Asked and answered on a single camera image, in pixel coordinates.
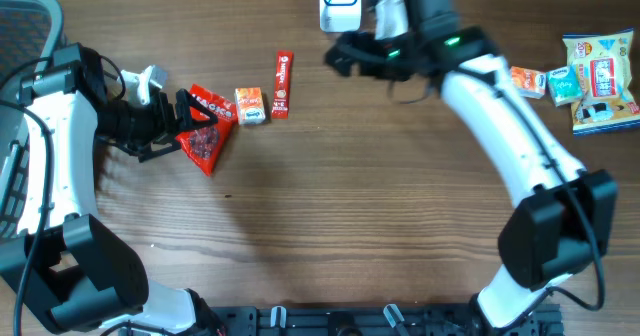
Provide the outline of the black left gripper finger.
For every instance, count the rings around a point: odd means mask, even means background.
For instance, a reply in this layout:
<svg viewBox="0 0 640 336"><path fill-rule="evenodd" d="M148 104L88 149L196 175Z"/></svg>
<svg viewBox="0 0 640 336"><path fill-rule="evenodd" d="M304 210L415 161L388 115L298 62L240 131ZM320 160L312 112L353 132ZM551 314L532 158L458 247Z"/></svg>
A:
<svg viewBox="0 0 640 336"><path fill-rule="evenodd" d="M152 144L145 146L141 150L137 158L140 163L144 163L152 159L165 156L169 153L178 151L180 149L181 149L180 142L176 141L175 139L172 139L166 144L158 144L158 149L154 149Z"/></svg>
<svg viewBox="0 0 640 336"><path fill-rule="evenodd" d="M175 116L175 135L210 127L218 122L217 116L186 89L176 92Z"/></svg>

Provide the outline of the red coffee stick sachet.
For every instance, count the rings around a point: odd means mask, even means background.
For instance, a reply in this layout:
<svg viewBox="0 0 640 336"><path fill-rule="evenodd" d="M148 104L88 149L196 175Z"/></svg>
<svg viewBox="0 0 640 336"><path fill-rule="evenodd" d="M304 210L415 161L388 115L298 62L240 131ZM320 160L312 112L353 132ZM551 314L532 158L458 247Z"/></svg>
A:
<svg viewBox="0 0 640 336"><path fill-rule="evenodd" d="M271 109L271 117L273 119L288 118L293 59L294 54L292 51L280 50L277 53L274 100Z"/></svg>

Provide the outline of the orange small carton box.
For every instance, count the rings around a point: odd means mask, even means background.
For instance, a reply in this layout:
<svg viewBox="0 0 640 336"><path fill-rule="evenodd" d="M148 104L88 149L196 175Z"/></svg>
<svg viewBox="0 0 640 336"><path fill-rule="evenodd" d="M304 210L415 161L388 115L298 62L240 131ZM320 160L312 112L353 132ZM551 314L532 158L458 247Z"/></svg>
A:
<svg viewBox="0 0 640 336"><path fill-rule="evenodd" d="M512 82L518 93L527 98L541 99L546 94L547 77L544 72L512 66Z"/></svg>

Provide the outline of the teal Kleenex tissue pack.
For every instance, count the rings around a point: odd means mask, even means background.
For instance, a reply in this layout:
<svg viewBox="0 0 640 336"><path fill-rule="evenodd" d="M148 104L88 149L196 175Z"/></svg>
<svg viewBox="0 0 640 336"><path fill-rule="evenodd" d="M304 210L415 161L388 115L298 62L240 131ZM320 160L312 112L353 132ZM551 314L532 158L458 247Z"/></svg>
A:
<svg viewBox="0 0 640 336"><path fill-rule="evenodd" d="M571 104L583 98L583 90L573 67L561 67L549 71L546 76L550 97L556 107Z"/></svg>

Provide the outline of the yellow white snack bag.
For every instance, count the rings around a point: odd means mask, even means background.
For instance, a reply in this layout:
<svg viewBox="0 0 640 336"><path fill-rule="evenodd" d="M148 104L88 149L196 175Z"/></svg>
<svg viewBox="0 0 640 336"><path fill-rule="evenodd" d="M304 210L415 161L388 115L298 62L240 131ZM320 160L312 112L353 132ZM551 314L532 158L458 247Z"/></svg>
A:
<svg viewBox="0 0 640 336"><path fill-rule="evenodd" d="M634 30L565 34L567 65L576 73L583 97L571 104L573 134L584 136L637 128L639 105L630 92Z"/></svg>

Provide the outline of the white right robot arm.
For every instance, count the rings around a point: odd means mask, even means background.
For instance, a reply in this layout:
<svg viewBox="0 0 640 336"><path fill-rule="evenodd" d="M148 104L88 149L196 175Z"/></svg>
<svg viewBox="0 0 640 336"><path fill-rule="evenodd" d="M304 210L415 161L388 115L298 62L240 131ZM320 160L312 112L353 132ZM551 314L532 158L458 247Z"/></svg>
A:
<svg viewBox="0 0 640 336"><path fill-rule="evenodd" d="M322 0L320 11L322 30L335 35L330 67L393 83L426 78L505 184L514 211L498 238L501 265L472 297L465 333L549 333L547 298L586 268L597 283L589 309L601 309L617 184L606 171L587 171L554 138L484 30L462 27L452 0Z"/></svg>

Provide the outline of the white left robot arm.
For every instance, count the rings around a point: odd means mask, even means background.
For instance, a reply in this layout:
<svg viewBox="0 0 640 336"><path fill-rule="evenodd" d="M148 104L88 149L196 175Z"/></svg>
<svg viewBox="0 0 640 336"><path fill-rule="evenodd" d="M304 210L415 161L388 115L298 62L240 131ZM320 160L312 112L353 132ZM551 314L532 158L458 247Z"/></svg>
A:
<svg viewBox="0 0 640 336"><path fill-rule="evenodd" d="M26 118L30 147L17 236L1 247L14 312L31 312L55 335L223 335L223 321L195 291L148 279L136 252L99 220L94 191L97 139L147 161L217 117L186 90L169 101L151 87L139 105L109 98L105 63L83 45L61 48L22 78L12 103Z"/></svg>

